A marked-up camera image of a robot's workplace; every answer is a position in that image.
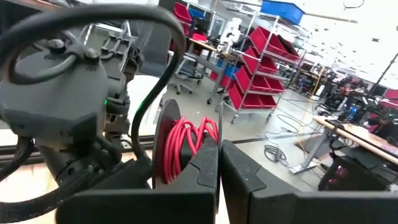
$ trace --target cable spool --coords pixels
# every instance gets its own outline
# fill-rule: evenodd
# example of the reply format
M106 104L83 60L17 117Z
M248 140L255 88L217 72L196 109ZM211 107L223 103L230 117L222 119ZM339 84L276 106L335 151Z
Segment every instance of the cable spool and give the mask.
M152 188L171 183L200 150L206 134L218 142L218 129L213 120L203 117L196 128L191 121L181 117L175 100L167 101L160 112L155 133Z

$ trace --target white robot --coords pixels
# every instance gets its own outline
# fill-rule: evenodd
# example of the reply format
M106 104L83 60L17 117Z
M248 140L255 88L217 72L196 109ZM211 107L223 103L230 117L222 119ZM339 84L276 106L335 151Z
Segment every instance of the white robot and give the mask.
M239 40L241 31L239 31L239 25L242 23L240 18L232 18L232 21L228 22L223 34L220 38L220 44L217 47L217 51L229 52L232 44Z

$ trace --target coiled red wire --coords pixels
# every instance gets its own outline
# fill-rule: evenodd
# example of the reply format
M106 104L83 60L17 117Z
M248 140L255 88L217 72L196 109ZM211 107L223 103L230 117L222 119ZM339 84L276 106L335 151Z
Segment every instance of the coiled red wire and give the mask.
M180 152L185 136L187 136L193 157L202 145L205 131L207 131L207 133L209 133L209 135L218 142L217 125L213 120L208 119L205 116L202 117L199 128L196 128L191 121L187 121L183 116L178 121L175 121L175 126L167 136L164 149L163 173L164 180L167 184L171 183L171 181L173 181L182 171ZM196 143L193 143L191 133L194 133L197 139Z

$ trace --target office chair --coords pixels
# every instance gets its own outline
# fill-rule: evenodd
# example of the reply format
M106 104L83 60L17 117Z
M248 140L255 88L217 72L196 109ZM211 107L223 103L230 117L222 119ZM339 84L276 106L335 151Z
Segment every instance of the office chair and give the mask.
M169 56L172 57L174 52L173 51L168 51ZM176 69L174 75L175 78L170 82L171 85L174 85L177 89L176 94L179 95L181 94L181 87L184 87L186 90L188 90L189 94L193 93L192 88L190 88L187 84L185 84L183 81L188 79L188 78L194 78L194 79L202 79L203 75L200 75L200 77L195 76L195 67L193 65L189 65L187 62L196 62L195 60L196 55L192 55L190 53L185 53L184 58L178 68Z

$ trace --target concrete floor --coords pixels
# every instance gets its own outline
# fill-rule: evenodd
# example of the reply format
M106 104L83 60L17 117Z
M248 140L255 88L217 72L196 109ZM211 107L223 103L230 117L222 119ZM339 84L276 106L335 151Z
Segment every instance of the concrete floor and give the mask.
M220 95L216 96L211 105L206 104L211 95L214 82L204 78L201 85L197 85L196 80L188 80L187 83L194 89L192 94L182 90L181 94L177 95L174 87L169 86L167 93L163 97L164 101L175 99L180 106L181 114L196 125L199 125L202 116L218 122L219 114L215 111L215 107L220 101ZM224 107L222 138L230 141L248 139L251 142L237 144L237 146L264 168L301 191L317 190L320 178L324 174L319 168L316 167L313 170L293 175L289 173L286 166L272 162L264 155L264 145L270 144L283 150L289 167L302 163L305 159L305 154L293 143L318 132L315 130L317 124L312 123L312 108L312 100L292 90L285 90L275 113L268 122L266 122L267 114L241 114L235 123L231 124L234 113L229 108ZM278 118L278 114L292 116L302 121L303 127L281 116L282 119L297 128L297 132L293 127L281 121Z

